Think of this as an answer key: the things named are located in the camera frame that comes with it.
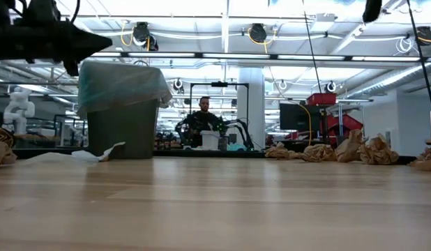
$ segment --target pillar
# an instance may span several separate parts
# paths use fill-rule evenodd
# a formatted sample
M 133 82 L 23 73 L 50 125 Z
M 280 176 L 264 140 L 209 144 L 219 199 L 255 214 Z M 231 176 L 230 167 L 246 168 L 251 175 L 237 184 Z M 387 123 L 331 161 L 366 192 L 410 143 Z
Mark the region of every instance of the pillar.
M 237 82 L 250 84 L 250 99 L 248 109 L 248 130 L 255 149 L 265 147 L 265 88 L 262 68 L 240 68 Z M 237 118 L 247 117 L 247 88 L 237 86 Z M 242 142 L 242 137 L 237 133 L 237 142 Z

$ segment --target white container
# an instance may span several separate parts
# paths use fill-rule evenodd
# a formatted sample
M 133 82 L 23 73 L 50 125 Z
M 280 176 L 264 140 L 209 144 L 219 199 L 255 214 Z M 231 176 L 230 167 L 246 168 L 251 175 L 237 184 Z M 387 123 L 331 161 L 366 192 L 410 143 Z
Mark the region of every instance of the white container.
M 203 130 L 200 132 L 202 136 L 202 148 L 208 150 L 218 150 L 218 139 L 220 137 L 219 132 Z

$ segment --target wooden table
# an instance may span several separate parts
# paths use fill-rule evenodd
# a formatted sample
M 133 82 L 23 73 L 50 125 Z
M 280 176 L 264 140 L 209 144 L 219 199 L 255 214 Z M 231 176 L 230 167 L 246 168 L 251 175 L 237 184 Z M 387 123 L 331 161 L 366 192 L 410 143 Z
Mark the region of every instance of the wooden table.
M 431 173 L 263 159 L 20 162 L 0 169 L 0 250 L 431 250 Z

